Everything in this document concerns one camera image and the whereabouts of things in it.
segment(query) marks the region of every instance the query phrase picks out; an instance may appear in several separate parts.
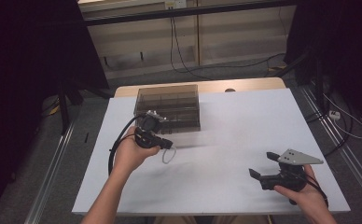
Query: dark background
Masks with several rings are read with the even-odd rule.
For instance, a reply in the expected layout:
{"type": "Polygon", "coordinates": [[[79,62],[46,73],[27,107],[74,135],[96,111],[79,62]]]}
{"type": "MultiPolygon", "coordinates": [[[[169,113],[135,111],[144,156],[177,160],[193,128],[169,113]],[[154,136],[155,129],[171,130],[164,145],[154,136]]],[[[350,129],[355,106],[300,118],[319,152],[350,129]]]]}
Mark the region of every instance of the dark background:
{"type": "Polygon", "coordinates": [[[108,88],[87,28],[44,25],[56,21],[82,21],[77,2],[0,0],[0,196],[58,83],[77,79],[108,88]]]}
{"type": "Polygon", "coordinates": [[[315,76],[315,58],[324,75],[362,115],[362,2],[305,1],[297,7],[287,40],[286,63],[313,53],[296,68],[299,84],[315,76]]]}

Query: transparent box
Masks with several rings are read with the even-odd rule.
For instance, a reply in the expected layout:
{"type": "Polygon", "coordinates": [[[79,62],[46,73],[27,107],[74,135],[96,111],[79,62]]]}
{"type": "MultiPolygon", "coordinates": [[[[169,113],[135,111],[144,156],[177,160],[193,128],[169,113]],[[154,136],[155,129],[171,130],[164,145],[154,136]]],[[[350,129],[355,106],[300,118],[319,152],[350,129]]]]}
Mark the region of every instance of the transparent box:
{"type": "Polygon", "coordinates": [[[140,89],[134,115],[144,114],[148,110],[166,118],[162,123],[162,134],[201,130],[198,85],[140,89]]]}

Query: white table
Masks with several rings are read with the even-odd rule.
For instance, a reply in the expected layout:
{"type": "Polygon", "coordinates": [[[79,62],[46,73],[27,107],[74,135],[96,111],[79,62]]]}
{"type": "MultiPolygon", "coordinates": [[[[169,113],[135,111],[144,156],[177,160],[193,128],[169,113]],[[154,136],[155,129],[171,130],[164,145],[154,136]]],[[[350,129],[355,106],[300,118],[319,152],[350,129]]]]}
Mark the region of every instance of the white table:
{"type": "MultiPolygon", "coordinates": [[[[234,216],[299,213],[272,190],[262,190],[248,168],[278,174],[266,152],[288,148],[325,160],[290,90],[202,92],[202,130],[165,135],[177,154],[148,158],[126,184],[118,208],[125,216],[234,216]]],[[[135,96],[110,100],[73,212],[85,214],[107,179],[109,151],[132,118],[135,96]]],[[[331,212],[350,208],[327,163],[313,165],[331,212]]]]}

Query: cable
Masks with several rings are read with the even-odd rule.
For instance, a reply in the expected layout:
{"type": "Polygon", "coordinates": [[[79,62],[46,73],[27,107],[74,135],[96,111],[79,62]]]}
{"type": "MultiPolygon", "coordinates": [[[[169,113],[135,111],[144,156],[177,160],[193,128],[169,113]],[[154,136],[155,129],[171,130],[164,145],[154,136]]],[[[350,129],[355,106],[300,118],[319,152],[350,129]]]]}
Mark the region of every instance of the cable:
{"type": "Polygon", "coordinates": [[[284,26],[284,23],[283,23],[283,19],[281,18],[281,7],[279,7],[278,17],[279,17],[280,22],[281,22],[281,24],[283,26],[285,41],[287,41],[288,36],[286,35],[286,30],[285,30],[285,26],[284,26]]]}
{"type": "Polygon", "coordinates": [[[318,181],[316,179],[314,179],[312,176],[309,176],[307,174],[308,177],[311,178],[311,180],[314,181],[314,183],[310,180],[308,180],[307,178],[304,178],[300,175],[297,175],[295,173],[292,173],[292,172],[289,172],[287,170],[283,170],[282,172],[286,173],[286,174],[289,174],[289,175],[293,175],[294,177],[300,179],[300,180],[303,180],[304,182],[306,182],[307,184],[309,184],[310,186],[312,186],[313,188],[315,188],[320,194],[321,196],[323,196],[323,199],[324,199],[324,202],[326,203],[327,207],[329,207],[329,204],[328,204],[328,199],[327,199],[327,195],[323,192],[323,190],[320,188],[320,185],[318,184],[318,181]]]}
{"type": "Polygon", "coordinates": [[[263,77],[267,77],[268,74],[269,74],[269,60],[266,61],[266,74],[265,74],[265,76],[263,76],[263,77]]]}
{"type": "Polygon", "coordinates": [[[117,151],[117,148],[119,147],[119,144],[121,141],[123,141],[123,139],[121,140],[121,137],[123,136],[123,134],[126,132],[126,130],[129,128],[129,126],[131,126],[131,124],[139,118],[142,118],[143,115],[138,115],[134,118],[132,118],[128,124],[126,124],[126,126],[123,128],[122,132],[120,132],[117,141],[115,141],[114,145],[112,146],[109,153],[109,158],[108,158],[108,175],[111,174],[112,168],[114,167],[114,157],[115,157],[115,152],[117,151]]]}
{"type": "MultiPolygon", "coordinates": [[[[350,111],[350,114],[353,114],[353,111],[352,111],[352,108],[350,107],[350,105],[347,103],[347,101],[345,101],[346,105],[347,105],[347,108],[349,109],[350,111]]],[[[343,119],[343,122],[344,122],[344,128],[346,129],[347,128],[347,124],[346,124],[346,119],[344,116],[342,116],[342,119],[343,119]]],[[[349,132],[352,131],[353,129],[353,120],[350,119],[350,128],[349,128],[349,132]]],[[[324,157],[328,157],[330,155],[332,155],[334,152],[336,152],[339,148],[341,148],[346,142],[347,140],[349,139],[350,135],[345,133],[344,136],[342,137],[341,141],[333,148],[331,149],[328,153],[324,154],[324,157]]]]}
{"type": "Polygon", "coordinates": [[[122,137],[120,140],[119,140],[119,143],[121,143],[123,140],[125,140],[126,138],[130,137],[130,136],[134,136],[134,133],[131,133],[131,134],[128,134],[124,137],[122,137]]]}
{"type": "MultiPolygon", "coordinates": [[[[355,117],[353,117],[352,115],[350,115],[349,113],[347,113],[346,111],[344,111],[343,109],[341,109],[340,107],[338,107],[335,103],[333,103],[327,96],[325,96],[327,98],[327,100],[329,100],[336,108],[338,108],[340,111],[342,111],[343,113],[345,113],[346,115],[348,115],[351,119],[354,119],[355,121],[357,121],[361,126],[362,126],[362,122],[359,121],[358,119],[356,119],[355,117]]],[[[359,138],[359,139],[362,139],[361,136],[357,136],[357,135],[354,135],[352,133],[349,133],[347,131],[345,131],[344,129],[342,129],[337,123],[336,123],[336,120],[334,119],[333,120],[334,124],[336,127],[338,127],[339,130],[341,130],[342,132],[344,133],[347,133],[349,134],[350,136],[354,137],[354,138],[359,138]]]]}
{"type": "Polygon", "coordinates": [[[173,17],[171,17],[171,18],[170,18],[170,21],[171,21],[171,23],[172,23],[172,48],[171,48],[171,50],[170,50],[170,61],[171,61],[171,64],[172,64],[173,69],[174,69],[176,72],[179,72],[179,71],[177,71],[177,70],[174,68],[174,65],[173,65],[173,26],[174,26],[174,36],[175,36],[175,42],[176,42],[176,44],[177,44],[178,54],[179,54],[179,56],[180,56],[181,63],[184,65],[185,69],[187,69],[188,73],[190,73],[190,74],[193,75],[194,77],[200,77],[200,78],[204,78],[204,79],[208,79],[208,80],[213,80],[212,78],[209,78],[209,77],[202,77],[202,76],[193,74],[193,73],[185,66],[184,60],[182,59],[180,47],[179,47],[179,45],[178,45],[178,37],[177,37],[177,30],[176,30],[176,27],[175,27],[175,20],[174,20],[173,17]]]}
{"type": "Polygon", "coordinates": [[[311,115],[306,116],[305,117],[306,122],[307,123],[312,123],[312,122],[314,122],[316,120],[319,120],[319,119],[323,118],[327,114],[328,111],[329,111],[329,102],[327,102],[327,106],[325,106],[323,112],[321,112],[321,113],[320,112],[315,112],[315,113],[312,113],[311,115]],[[316,117],[314,119],[307,120],[307,119],[311,118],[314,115],[318,115],[318,117],[316,117]]]}
{"type": "Polygon", "coordinates": [[[250,67],[250,66],[254,66],[254,65],[258,65],[258,64],[261,64],[261,63],[266,63],[268,60],[272,59],[272,58],[275,58],[277,56],[280,56],[280,55],[285,55],[285,53],[278,53],[278,54],[275,54],[275,55],[272,55],[271,57],[263,60],[263,61],[260,61],[260,62],[257,62],[257,63],[251,63],[251,64],[245,64],[245,65],[215,65],[215,66],[200,66],[200,67],[195,67],[195,68],[187,68],[184,64],[184,61],[182,59],[182,56],[181,56],[181,52],[180,52],[180,48],[179,48],[179,45],[178,45],[178,37],[177,37],[177,33],[176,33],[176,27],[175,27],[175,20],[174,18],[171,18],[171,23],[172,23],[172,47],[171,47],[171,50],[170,50],[170,62],[172,64],[172,68],[175,70],[175,72],[178,72],[178,73],[190,73],[192,74],[191,72],[194,72],[194,71],[197,71],[197,70],[202,70],[202,69],[210,69],[210,68],[243,68],[243,67],[250,67]],[[177,44],[177,48],[178,48],[178,54],[180,56],[180,59],[181,59],[181,62],[182,64],[184,65],[184,67],[186,68],[187,71],[181,71],[181,70],[177,70],[175,67],[174,67],[174,63],[173,63],[173,36],[175,36],[175,41],[176,41],[176,44],[177,44]]]}
{"type": "Polygon", "coordinates": [[[47,111],[48,109],[50,109],[51,107],[53,107],[54,105],[56,105],[56,103],[58,103],[58,102],[59,102],[59,97],[57,97],[56,100],[53,101],[52,104],[50,104],[49,106],[47,106],[45,109],[41,110],[41,113],[47,111]]]}
{"type": "Polygon", "coordinates": [[[163,151],[163,154],[161,155],[161,161],[162,161],[164,164],[169,164],[169,162],[171,162],[171,161],[173,160],[173,158],[174,158],[174,156],[175,156],[175,153],[177,152],[177,147],[172,146],[171,148],[174,149],[174,154],[173,154],[173,156],[172,156],[168,161],[165,161],[165,160],[164,160],[164,155],[166,154],[167,150],[169,150],[169,149],[165,148],[164,151],[163,151]]]}

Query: gray floor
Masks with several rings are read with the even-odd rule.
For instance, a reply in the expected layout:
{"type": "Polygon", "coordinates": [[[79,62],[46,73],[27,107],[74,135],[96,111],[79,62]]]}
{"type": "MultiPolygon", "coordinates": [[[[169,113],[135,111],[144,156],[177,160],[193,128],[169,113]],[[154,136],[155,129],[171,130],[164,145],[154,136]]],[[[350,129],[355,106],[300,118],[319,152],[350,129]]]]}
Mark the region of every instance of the gray floor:
{"type": "MultiPolygon", "coordinates": [[[[270,66],[283,65],[282,57],[270,60],[270,66]]],[[[246,65],[260,60],[247,62],[226,63],[226,65],[246,65]]],[[[209,77],[211,79],[233,79],[247,77],[272,76],[267,72],[267,64],[261,63],[251,67],[238,68],[206,68],[192,72],[194,75],[209,77]]],[[[204,80],[188,73],[176,73],[175,71],[145,74],[143,76],[121,77],[110,79],[111,91],[119,86],[139,85],[166,82],[184,82],[204,80]]],[[[305,96],[301,93],[301,87],[297,87],[292,74],[283,78],[299,104],[303,115],[313,113],[305,96]]],[[[74,200],[77,196],[79,185],[87,168],[95,139],[103,121],[107,107],[107,101],[97,98],[88,92],[83,92],[85,102],[82,106],[69,105],[73,118],[77,119],[74,132],[71,135],[67,149],[62,157],[62,165],[59,167],[54,184],[43,206],[40,223],[78,223],[82,216],[71,213],[74,200]]],[[[341,97],[334,95],[337,103],[344,106],[341,97]]],[[[48,98],[43,107],[50,105],[55,98],[48,98]]],[[[57,113],[42,120],[40,131],[32,144],[29,155],[23,166],[17,172],[17,179],[9,184],[0,200],[0,223],[22,223],[26,220],[35,196],[39,192],[45,173],[49,168],[55,149],[60,141],[61,117],[57,113]]],[[[335,147],[320,121],[309,124],[318,145],[324,153],[335,147]]],[[[355,125],[353,133],[362,135],[362,128],[355,125]]],[[[362,162],[362,140],[350,138],[347,145],[362,162]]],[[[339,223],[362,223],[362,188],[354,174],[344,161],[340,152],[336,152],[327,158],[327,162],[333,171],[347,202],[352,209],[349,213],[337,214],[335,218],[339,223]]],[[[201,223],[209,223],[210,218],[199,218],[201,223]]],[[[303,216],[274,216],[275,223],[307,223],[303,216]]],[[[119,217],[118,223],[146,223],[143,217],[119,217]]]]}

